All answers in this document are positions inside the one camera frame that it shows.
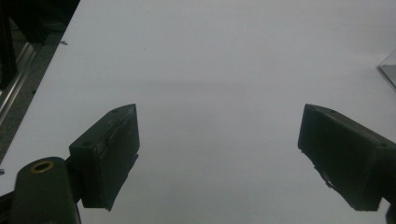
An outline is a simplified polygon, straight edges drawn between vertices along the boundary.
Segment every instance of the white surface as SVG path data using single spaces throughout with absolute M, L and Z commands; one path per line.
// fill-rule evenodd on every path
M 137 104 L 140 157 L 88 223 L 385 223 L 358 213 L 297 148 L 305 103 L 396 141 L 375 67 L 393 0 L 82 0 L 1 168 L 68 157 L 107 111 Z

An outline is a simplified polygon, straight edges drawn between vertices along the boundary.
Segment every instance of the white table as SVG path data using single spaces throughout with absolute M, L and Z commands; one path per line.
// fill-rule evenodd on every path
M 141 148 L 113 210 L 88 223 L 385 223 L 355 212 L 297 148 L 305 103 L 396 141 L 376 66 L 391 0 L 81 0 L 1 168 L 67 158 L 112 108 L 137 104 Z

